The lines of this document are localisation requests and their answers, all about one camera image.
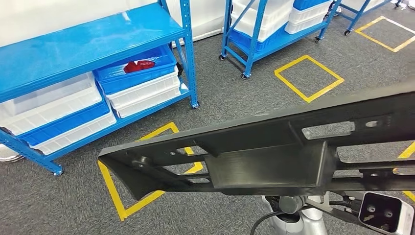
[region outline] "gray carpet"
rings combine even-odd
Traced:
[[[392,4],[363,16],[356,28],[381,15],[415,29],[415,12],[394,10]],[[239,68],[229,60],[218,61],[221,35],[196,42],[197,87],[202,104],[199,109],[190,109],[188,100],[183,100],[73,151],[57,160],[65,170],[60,177],[54,177],[27,160],[0,164],[0,234],[248,234],[254,221],[265,213],[259,197],[166,193],[120,222],[96,165],[97,155],[104,147],[134,141],[171,121],[180,130],[187,130],[305,104],[274,76],[275,69],[305,54],[345,80],[324,96],[348,94],[414,79],[415,43],[393,53],[357,33],[343,36],[348,24],[345,19],[336,18],[324,40],[318,44],[310,36],[258,61],[254,64],[252,77],[246,81],[239,78]],[[390,42],[391,46],[408,39],[405,32],[390,33],[399,30],[394,29],[395,25],[380,26],[378,31],[371,30],[368,34],[373,33],[378,40]],[[287,70],[284,76],[306,95],[333,80],[307,62]],[[392,159],[410,143],[342,148],[340,156],[352,161]],[[133,204],[126,189],[117,180],[115,184],[125,206]],[[392,195],[414,204],[400,192]],[[325,223],[331,235],[375,234],[330,216],[325,216]],[[272,234],[268,223],[261,224],[257,234]]]

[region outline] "red item in bin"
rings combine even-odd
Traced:
[[[140,60],[137,61],[137,64],[134,61],[128,62],[128,64],[124,67],[125,73],[136,72],[140,70],[145,70],[154,67],[156,63],[149,60]]]

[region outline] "blue plastic bin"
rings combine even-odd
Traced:
[[[58,120],[49,122],[43,126],[35,128],[17,136],[17,138],[36,146],[55,136],[72,130],[82,124],[90,122],[110,112],[108,103],[102,98],[102,101],[88,108],[79,110]]]
[[[128,62],[137,60],[149,60],[155,64],[150,69],[125,73],[124,67]],[[172,73],[176,63],[173,52],[168,45],[164,45],[97,69],[94,71],[94,75],[104,94],[114,94]]]
[[[294,7],[297,10],[305,10],[307,8],[310,8],[312,6],[315,6],[315,5],[318,5],[320,3],[327,2],[327,1],[333,1],[333,0],[295,0]]]
[[[285,29],[285,26],[286,25],[287,25],[287,23],[284,24],[281,28],[279,28],[275,33],[273,33],[264,42],[256,42],[255,52],[261,52],[270,43],[274,43],[275,40],[277,40],[278,37],[281,36],[281,34],[285,33],[284,29]],[[242,45],[243,47],[246,47],[246,48],[250,48],[250,46],[251,46],[251,40],[252,40],[252,38],[248,34],[243,33],[243,32],[240,32],[240,31],[237,31],[235,29],[232,30],[231,36],[230,36],[229,39],[236,46]]]

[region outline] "blue metal shelf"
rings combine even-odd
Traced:
[[[282,48],[302,39],[307,37],[308,35],[310,35],[310,33],[314,33],[322,28],[325,28],[328,25],[327,22],[323,22],[320,23],[318,25],[315,25],[313,27],[307,28],[303,31],[300,31],[298,33],[295,34],[289,34],[287,32],[283,32],[281,34],[281,36],[279,36],[278,40],[275,41],[274,44],[268,45],[267,47],[265,47],[261,52],[255,52],[254,53],[254,62],[257,60],[260,60],[262,58],[264,58],[267,55],[270,55],[278,50],[281,50]],[[249,48],[238,44],[238,43],[233,43],[237,48],[239,48],[242,52],[244,52],[245,54],[249,53]]]
[[[1,67],[7,68],[0,70],[0,102],[168,44],[184,33],[153,3],[0,47]]]
[[[347,28],[347,30],[345,31],[345,36],[347,36],[347,35],[348,35],[348,34],[349,34],[352,30],[353,30],[353,27],[356,25],[357,21],[360,19],[360,17],[361,17],[362,15],[364,15],[364,14],[366,14],[366,13],[368,13],[368,12],[372,11],[372,10],[375,10],[375,9],[377,9],[377,8],[379,8],[379,7],[383,6],[383,5],[385,5],[386,3],[390,2],[390,0],[385,0],[385,1],[384,1],[384,2],[382,2],[381,4],[378,4],[378,5],[376,5],[375,7],[372,7],[371,9],[369,9],[369,10],[365,11],[365,10],[366,10],[366,7],[367,7],[367,6],[368,6],[368,4],[369,4],[369,2],[370,2],[370,0],[366,0],[366,1],[363,3],[363,5],[362,5],[362,7],[360,8],[360,10],[356,10],[356,9],[353,9],[353,8],[351,8],[351,7],[347,6],[347,5],[340,4],[340,6],[341,6],[342,8],[344,8],[344,9],[346,9],[346,10],[350,11],[350,12],[353,12],[354,14],[356,14],[354,17],[350,17],[350,16],[348,16],[348,15],[345,15],[345,14],[344,14],[344,12],[339,13],[339,16],[342,16],[342,17],[344,17],[344,18],[348,19],[349,21],[351,21],[351,23],[350,23],[349,27],[348,27],[348,28]],[[397,8],[399,7],[399,4],[400,4],[401,2],[402,2],[402,0],[398,0],[398,2],[397,2],[397,3],[395,3],[395,9],[397,9]]]
[[[180,38],[185,42],[185,52],[182,47],[178,47],[178,52],[188,87],[188,90],[181,90],[178,97],[127,118],[117,118],[114,125],[47,156],[1,128],[0,142],[60,175],[62,166],[53,160],[66,153],[186,97],[190,97],[193,108],[198,107],[189,0],[180,0],[180,8],[183,27],[170,17],[165,0],[159,0],[158,3],[0,47],[3,68],[0,70],[0,102],[172,41],[179,45]]]
[[[225,25],[224,25],[224,34],[222,40],[222,52],[219,56],[220,60],[223,60],[224,57],[227,56],[229,52],[232,56],[234,56],[239,62],[241,62],[245,66],[245,70],[242,72],[241,77],[246,79],[251,76],[251,68],[255,61],[264,58],[267,55],[270,55],[298,40],[318,31],[321,30],[320,34],[316,37],[316,42],[324,37],[325,31],[334,16],[334,11],[331,11],[330,14],[327,16],[323,23],[315,25],[313,27],[307,28],[295,34],[288,34],[287,32],[282,32],[281,35],[278,36],[273,43],[269,43],[261,52],[255,51],[255,45],[258,40],[259,30],[261,29],[262,18],[265,11],[265,6],[267,4],[267,0],[259,0],[258,6],[258,13],[256,15],[254,31],[251,39],[250,47],[246,47],[238,42],[231,42],[230,41],[230,34],[231,31],[235,28],[235,25],[241,20],[244,14],[247,12],[248,8],[252,5],[255,0],[251,0],[244,11],[242,11],[239,18],[233,23],[231,26],[231,11],[232,11],[232,1],[226,0],[226,11],[225,11]],[[337,9],[340,5],[341,0],[336,1],[333,8]],[[237,48],[239,48],[244,54],[247,55],[247,60],[244,60],[240,55],[238,55],[235,51],[233,51],[229,47],[229,43],[234,44]]]

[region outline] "yellow tape square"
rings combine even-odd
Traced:
[[[287,79],[285,79],[280,73],[286,69],[288,69],[289,67],[298,64],[299,62],[308,59],[311,62],[313,62],[314,64],[316,64],[317,66],[319,66],[320,68],[322,68],[324,71],[326,71],[327,73],[329,73],[330,75],[332,75],[334,78],[336,78],[336,81],[333,82],[332,84],[326,86],[325,88],[321,89],[320,91],[314,93],[311,96],[306,96],[304,95],[304,93],[302,93],[299,89],[297,89],[293,84],[291,84]],[[298,94],[302,99],[304,99],[305,101],[307,101],[308,103],[310,103],[311,101],[317,99],[318,97],[322,96],[323,94],[327,93],[329,90],[337,87],[339,84],[341,84],[342,82],[344,82],[345,80],[342,79],[339,75],[337,75],[335,72],[331,71],[330,69],[328,69],[326,66],[324,66],[323,64],[321,64],[320,62],[318,62],[317,60],[315,60],[314,58],[312,58],[309,55],[303,55],[302,57],[291,61],[290,63],[282,66],[281,68],[277,69],[274,71],[275,76],[277,76],[285,85],[287,85],[291,90],[293,90],[296,94]]]
[[[415,153],[415,142],[413,142],[405,151],[403,151],[398,158],[408,158],[413,153]],[[415,202],[415,194],[413,194],[411,191],[403,191],[405,195],[407,195],[409,198],[411,198]]]
[[[395,21],[393,21],[393,20],[390,20],[390,19],[388,19],[388,18],[386,18],[386,17],[384,17],[384,16],[381,16],[381,17],[377,18],[376,20],[374,20],[374,21],[372,21],[372,22],[370,22],[370,23],[368,23],[368,24],[366,24],[366,25],[364,25],[364,26],[362,26],[362,27],[358,28],[357,30],[355,30],[355,32],[356,32],[356,33],[358,33],[358,34],[360,34],[360,35],[362,35],[363,37],[365,37],[365,38],[367,38],[367,39],[371,40],[372,42],[374,42],[374,43],[376,43],[376,44],[379,44],[379,45],[383,46],[384,48],[387,48],[387,49],[389,49],[389,50],[391,50],[391,51],[393,51],[393,52],[398,52],[398,51],[400,51],[402,48],[404,48],[404,47],[406,47],[407,45],[409,45],[409,43],[411,43],[411,42],[415,41],[415,35],[414,35],[413,37],[411,37],[410,39],[408,39],[407,41],[405,41],[405,42],[404,42],[404,43],[402,43],[401,45],[399,45],[399,46],[397,46],[397,47],[395,47],[395,48],[392,48],[392,47],[390,47],[390,46],[388,46],[388,45],[386,45],[386,44],[384,44],[384,43],[382,43],[382,42],[380,42],[380,41],[378,41],[378,40],[376,40],[376,39],[372,38],[371,36],[369,36],[369,35],[367,35],[367,34],[365,34],[365,33],[363,33],[363,32],[362,32],[362,30],[364,30],[364,29],[366,29],[366,28],[368,28],[368,27],[370,27],[370,26],[374,25],[375,23],[377,23],[377,22],[379,22],[379,21],[381,21],[381,20],[386,20],[386,21],[388,21],[388,22],[390,22],[390,23],[392,23],[392,24],[394,24],[394,25],[396,25],[396,26],[399,26],[399,27],[401,27],[401,28],[403,28],[403,29],[405,29],[405,30],[407,30],[407,31],[409,31],[409,32],[411,32],[411,33],[413,33],[413,34],[415,34],[415,31],[413,31],[412,29],[407,28],[407,27],[405,27],[405,26],[403,26],[403,25],[401,25],[401,24],[399,24],[399,23],[397,23],[397,22],[395,22]]]
[[[142,140],[147,140],[150,139],[152,137],[155,137],[167,130],[172,130],[173,133],[178,133],[179,129],[177,128],[177,126],[174,124],[174,122],[168,123],[167,125],[164,125],[162,127],[160,127],[159,129],[151,132],[150,134],[142,137],[141,139],[139,139],[138,141],[142,141]],[[193,154],[193,150],[190,147],[186,147],[184,148],[184,151],[188,154],[191,155]],[[155,192],[152,192],[151,194],[147,195],[146,197],[142,198],[140,201],[138,201],[137,203],[135,203],[134,205],[132,205],[130,208],[125,209],[121,198],[118,194],[118,191],[115,188],[115,184],[113,179],[111,178],[110,172],[108,170],[108,168],[101,163],[100,161],[98,162],[98,166],[99,169],[101,170],[101,174],[102,177],[104,178],[104,182],[108,188],[108,191],[110,193],[110,196],[113,200],[115,209],[118,213],[119,219],[121,221],[124,221],[127,217],[129,217],[130,215],[134,214],[135,212],[139,211],[141,208],[147,206],[148,204],[150,204],[152,201],[156,200],[157,198],[159,198],[160,196],[162,196],[165,192],[158,190]],[[185,172],[185,174],[193,174],[196,173],[198,171],[200,171],[201,169],[203,169],[203,165],[200,162],[194,163],[193,167],[191,169],[189,169],[188,171]]]

